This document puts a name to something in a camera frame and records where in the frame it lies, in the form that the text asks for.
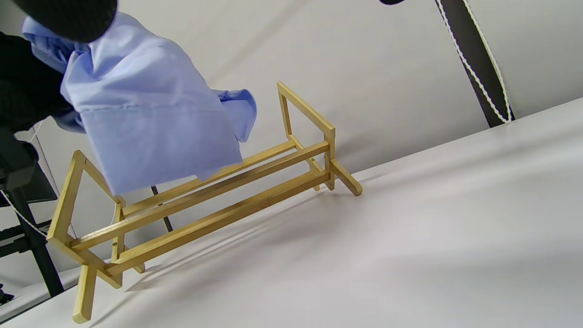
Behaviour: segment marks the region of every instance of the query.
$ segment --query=cable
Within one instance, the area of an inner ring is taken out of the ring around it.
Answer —
[[[504,80],[502,79],[502,73],[500,72],[500,67],[498,67],[498,63],[496,63],[496,59],[494,59],[494,54],[492,53],[490,46],[488,46],[488,42],[486,42],[486,37],[484,36],[484,33],[482,33],[482,29],[478,25],[476,17],[474,16],[468,2],[466,0],[463,0],[463,3],[465,4],[466,9],[468,10],[468,13],[470,14],[470,17],[472,18],[472,21],[473,21],[474,25],[476,26],[478,33],[480,34],[480,38],[482,39],[482,42],[484,43],[484,46],[486,48],[486,52],[488,53],[488,56],[490,57],[490,60],[492,61],[492,64],[494,65],[494,70],[496,71],[496,75],[498,76],[498,80],[500,80],[500,85],[502,86],[502,93],[504,94],[504,101],[506,104],[508,119],[504,118],[504,116],[502,116],[502,114],[500,114],[498,109],[496,109],[496,106],[494,105],[494,103],[492,102],[492,99],[488,95],[488,91],[486,91],[486,88],[484,87],[484,85],[480,81],[480,78],[477,77],[476,72],[474,72],[474,70],[472,69],[472,67],[468,63],[468,60],[466,60],[466,57],[463,55],[462,50],[459,48],[458,41],[455,39],[454,32],[451,30],[451,26],[449,25],[449,20],[447,19],[447,16],[445,14],[445,9],[443,8],[443,4],[441,3],[441,0],[436,0],[436,1],[437,1],[437,6],[439,7],[439,10],[441,13],[441,17],[443,18],[445,26],[447,27],[447,30],[449,32],[449,36],[454,41],[455,50],[457,51],[459,57],[461,58],[462,63],[464,64],[466,69],[470,72],[471,76],[474,78],[474,80],[476,81],[476,83],[478,84],[480,89],[482,90],[484,97],[488,101],[488,104],[490,104],[490,107],[492,107],[492,109],[494,110],[494,113],[496,114],[496,116],[498,116],[498,118],[506,124],[512,122],[512,114],[511,114],[511,110],[510,110],[510,104],[508,103],[508,95],[506,92],[506,86],[504,85]]]
[[[0,193],[2,193],[2,195],[4,195],[4,198],[6,198],[6,201],[8,202],[8,204],[10,204],[10,206],[12,207],[12,209],[14,210],[14,212],[16,212],[16,214],[22,218],[22,220],[24,220],[26,223],[28,223],[30,225],[31,228],[33,228],[36,232],[40,233],[43,237],[45,237],[45,233],[40,231],[34,224],[30,223],[29,220],[27,220],[24,215],[22,215],[17,209],[16,207],[12,204],[12,202],[10,201],[10,198],[8,198],[8,195],[6,195],[4,193],[4,190],[0,190]]]
[[[43,122],[44,121],[40,121],[40,124],[38,125],[37,128],[34,128],[34,125],[33,125],[34,134],[33,134],[32,138],[29,140],[29,143],[31,143],[34,140],[34,137],[36,137],[36,134],[40,130],[40,127],[43,126]]]

